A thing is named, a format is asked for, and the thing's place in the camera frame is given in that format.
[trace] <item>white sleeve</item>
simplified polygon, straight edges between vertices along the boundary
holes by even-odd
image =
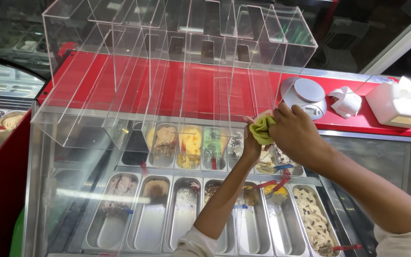
[[[374,227],[377,246],[377,256],[404,256],[411,257],[411,232],[405,234],[393,234],[382,230],[379,226]]]
[[[214,257],[216,240],[199,232],[195,226],[179,238],[172,257]]]

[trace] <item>gelato display freezer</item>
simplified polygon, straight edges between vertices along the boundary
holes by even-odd
[[[314,121],[320,135],[411,195],[411,129],[380,125],[363,97],[390,79],[305,69],[317,43],[299,8],[58,0],[43,18],[47,35],[80,30],[55,53],[64,61],[31,106],[25,257],[171,254],[242,156],[243,116],[273,109],[293,76],[361,96],[349,119],[327,98]],[[46,40],[50,53],[57,40]],[[280,181],[274,167],[286,164],[291,179],[277,196],[251,190]],[[310,210],[321,222],[305,222]],[[332,250],[351,244],[362,248]],[[374,257],[377,244],[344,190],[272,147],[248,175],[216,254]]]

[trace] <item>red panel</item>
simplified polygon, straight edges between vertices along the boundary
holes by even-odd
[[[0,256],[9,256],[12,232],[25,203],[31,110],[0,146]]]
[[[61,78],[57,86],[62,86],[62,81],[64,78],[71,78],[73,81],[81,79],[83,74],[86,72],[80,65],[70,65],[74,60],[74,64],[88,63],[90,58],[94,56],[93,53],[80,53],[74,54],[72,52],[63,63],[63,65],[55,74],[55,79]],[[114,85],[114,76],[110,70],[106,67],[103,69],[103,64],[106,61],[111,60],[108,55],[98,54],[93,65],[88,70],[87,75],[80,84],[79,89],[73,97],[73,102],[69,105],[70,108],[83,108],[83,104],[86,102],[88,95],[91,90],[94,89],[95,85]],[[121,82],[118,84],[122,93],[114,94],[113,91],[108,91],[106,93],[101,91],[94,94],[93,102],[99,103],[94,105],[95,109],[108,110],[111,108],[115,110],[116,107],[109,105],[113,95],[117,97],[122,97],[122,104],[118,104],[121,112],[132,112],[144,114],[146,111],[149,114],[156,114],[158,110],[158,115],[166,116],[178,116],[180,114],[180,107],[182,106],[182,86],[184,87],[184,98],[182,111],[185,113],[185,117],[190,118],[200,118],[200,119],[228,119],[228,109],[224,108],[227,104],[223,102],[230,91],[230,113],[231,120],[241,121],[243,115],[254,116],[257,112],[264,108],[270,108],[268,105],[269,97],[265,95],[269,92],[262,91],[265,88],[264,83],[269,83],[272,89],[271,94],[277,91],[277,86],[279,84],[279,73],[271,72],[269,73],[269,81],[262,79],[262,74],[260,71],[251,71],[247,69],[234,68],[233,83],[232,88],[227,88],[232,72],[232,67],[223,68],[220,67],[220,71],[217,70],[216,66],[203,65],[203,64],[185,64],[183,62],[174,61],[159,61],[152,60],[152,67],[158,67],[157,72],[152,71],[149,80],[149,69],[148,60],[137,58],[137,60],[128,60],[130,66],[134,66],[133,72],[125,72],[125,76],[122,76]],[[185,77],[185,84],[182,85],[184,69],[188,69],[187,76]],[[221,72],[225,73],[228,78],[216,79],[217,76],[214,73]],[[283,74],[282,79],[286,79],[293,74]],[[345,79],[331,79],[323,77],[314,76],[301,76],[308,79],[312,79],[318,82],[326,94],[334,89],[340,88],[342,86],[348,86],[352,90],[357,89],[362,85],[361,81],[345,80]],[[75,88],[71,87],[71,80],[65,80],[64,87],[60,87],[60,93],[56,93],[57,89],[54,90],[54,101],[51,101],[49,105],[52,106],[67,106],[71,99],[71,90]],[[160,81],[165,81],[163,86],[160,85]],[[149,85],[152,85],[152,96],[158,99],[157,101],[150,101],[151,106],[147,107],[149,95]],[[360,96],[365,96],[369,91],[371,91],[378,83],[366,82],[358,91],[357,94]],[[45,91],[49,92],[51,90],[51,83],[49,83]],[[41,95],[38,101],[43,103],[45,96]],[[349,119],[343,119],[340,115],[336,114],[334,110],[330,107],[333,103],[332,99],[327,97],[328,110],[324,117],[315,121],[318,129],[328,129],[336,131],[348,131],[348,132],[359,132],[359,133],[375,133],[375,134],[385,134],[385,135],[399,135],[399,136],[409,136],[411,137],[411,129],[398,128],[391,126],[384,126],[378,123],[372,110],[370,109],[365,97],[362,97],[362,108],[355,117],[350,117]]]

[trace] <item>digital kitchen scale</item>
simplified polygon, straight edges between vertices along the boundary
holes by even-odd
[[[320,84],[311,79],[291,77],[283,80],[280,95],[289,108],[298,105],[312,120],[323,117],[326,112],[326,94]]]

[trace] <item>white napkin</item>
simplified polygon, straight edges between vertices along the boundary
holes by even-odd
[[[331,105],[331,107],[337,114],[345,119],[355,116],[359,109],[361,109],[361,97],[353,93],[353,90],[347,86],[343,86],[340,89],[334,89],[328,96],[334,96],[338,99],[337,102]]]

